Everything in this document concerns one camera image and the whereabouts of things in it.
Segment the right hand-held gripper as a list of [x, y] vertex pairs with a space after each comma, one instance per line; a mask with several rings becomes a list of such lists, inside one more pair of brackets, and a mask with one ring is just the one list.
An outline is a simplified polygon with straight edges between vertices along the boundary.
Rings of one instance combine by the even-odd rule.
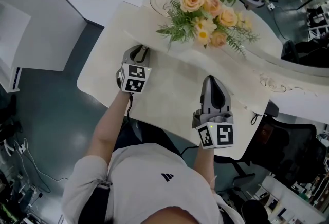
[[202, 148], [232, 147], [234, 136], [231, 98], [226, 87], [216, 77], [209, 75], [204, 79], [200, 103], [202, 112], [200, 109], [194, 112], [192, 128], [197, 130]]

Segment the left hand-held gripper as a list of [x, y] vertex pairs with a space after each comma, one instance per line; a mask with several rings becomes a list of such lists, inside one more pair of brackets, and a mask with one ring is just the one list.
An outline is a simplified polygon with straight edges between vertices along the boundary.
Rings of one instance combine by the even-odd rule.
[[123, 92], [141, 94], [151, 73], [151, 50], [135, 45], [123, 54], [121, 68], [116, 72], [116, 82]]

